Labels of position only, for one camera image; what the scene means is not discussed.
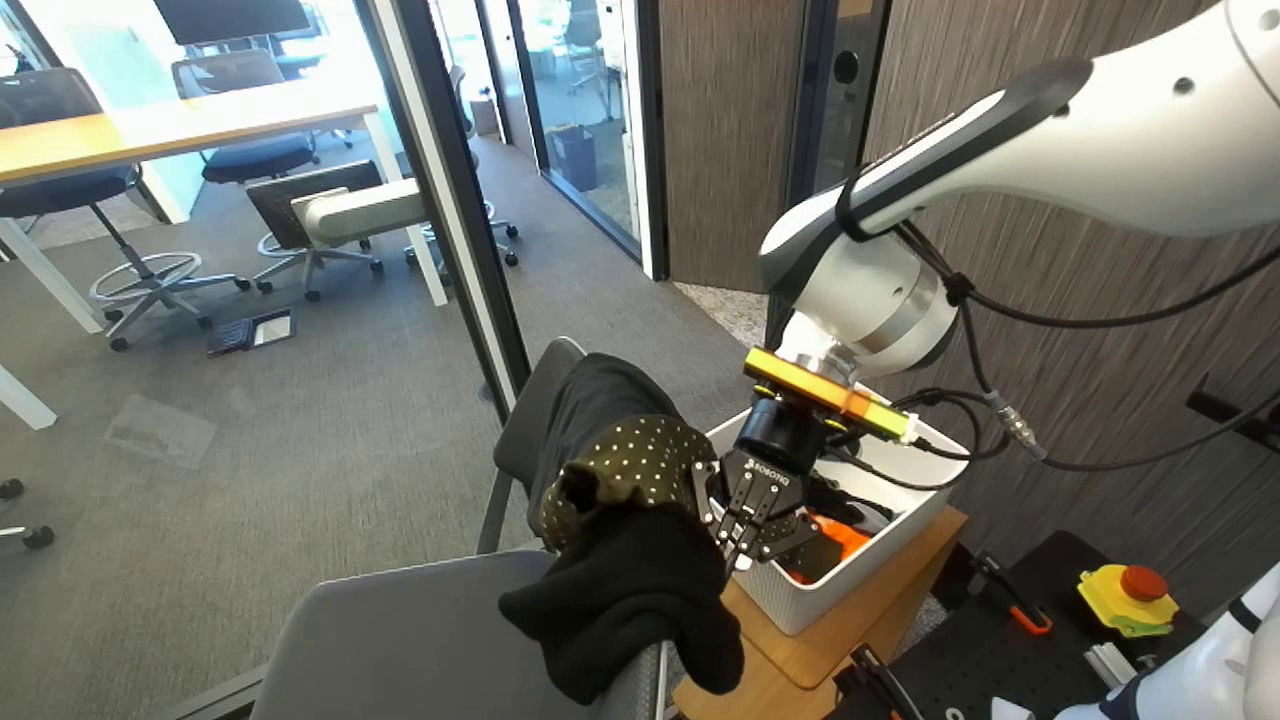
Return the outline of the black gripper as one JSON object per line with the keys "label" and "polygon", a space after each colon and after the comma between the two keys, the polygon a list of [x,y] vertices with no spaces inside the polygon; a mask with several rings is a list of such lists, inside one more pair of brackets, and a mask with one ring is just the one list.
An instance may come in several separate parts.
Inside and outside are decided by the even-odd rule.
{"label": "black gripper", "polygon": [[800,513],[814,451],[821,428],[808,407],[755,394],[724,466],[716,460],[690,463],[694,521],[732,568],[743,562],[743,528],[766,558],[783,558],[814,536],[814,521]]}

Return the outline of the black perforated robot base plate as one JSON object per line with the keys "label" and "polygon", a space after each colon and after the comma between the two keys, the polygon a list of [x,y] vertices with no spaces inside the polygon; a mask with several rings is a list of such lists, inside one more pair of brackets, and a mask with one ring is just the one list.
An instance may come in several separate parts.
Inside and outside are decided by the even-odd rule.
{"label": "black perforated robot base plate", "polygon": [[1280,558],[1168,634],[1124,639],[1077,597],[1104,557],[1057,530],[993,568],[945,624],[898,660],[855,654],[828,720],[1280,720]]}

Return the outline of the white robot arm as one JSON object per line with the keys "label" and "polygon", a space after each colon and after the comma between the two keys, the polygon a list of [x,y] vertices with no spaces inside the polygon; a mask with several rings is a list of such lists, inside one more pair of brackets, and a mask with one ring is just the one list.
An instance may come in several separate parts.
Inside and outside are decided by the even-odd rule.
{"label": "white robot arm", "polygon": [[941,492],[974,460],[870,390],[935,354],[974,299],[914,222],[959,193],[1186,241],[1268,222],[1280,195],[1276,0],[1216,0],[1140,44],[1039,64],[765,233],[765,289],[783,328],[743,354],[755,398],[732,451],[690,473],[694,521],[728,562],[771,562],[814,536],[814,501],[831,486],[821,460],[910,492]]}

